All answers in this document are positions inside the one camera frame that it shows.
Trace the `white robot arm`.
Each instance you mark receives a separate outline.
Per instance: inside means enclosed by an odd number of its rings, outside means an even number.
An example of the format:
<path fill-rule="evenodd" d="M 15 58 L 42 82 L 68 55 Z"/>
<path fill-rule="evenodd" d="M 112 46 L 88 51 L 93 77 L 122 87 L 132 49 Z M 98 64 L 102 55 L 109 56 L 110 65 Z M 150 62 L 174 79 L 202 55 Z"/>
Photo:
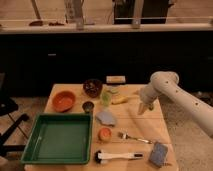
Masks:
<path fill-rule="evenodd" d="M 181 89 L 178 83 L 179 76 L 176 72 L 154 72 L 150 77 L 150 82 L 139 90 L 141 102 L 138 114 L 142 115 L 160 94 L 164 94 L 181 106 L 199 127 L 213 139 L 213 107 Z"/>

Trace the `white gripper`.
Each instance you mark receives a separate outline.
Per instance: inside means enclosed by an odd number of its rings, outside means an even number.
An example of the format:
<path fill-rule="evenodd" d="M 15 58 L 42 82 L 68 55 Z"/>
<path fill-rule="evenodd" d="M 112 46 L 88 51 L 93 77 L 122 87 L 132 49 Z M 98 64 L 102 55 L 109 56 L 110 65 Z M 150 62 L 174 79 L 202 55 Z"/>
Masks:
<path fill-rule="evenodd" d="M 147 104 L 153 103 L 157 99 L 158 95 L 159 93 L 151 84 L 142 87 L 139 91 L 139 96 L 142 102 L 139 104 L 138 114 L 143 115 L 144 112 L 148 109 Z"/>

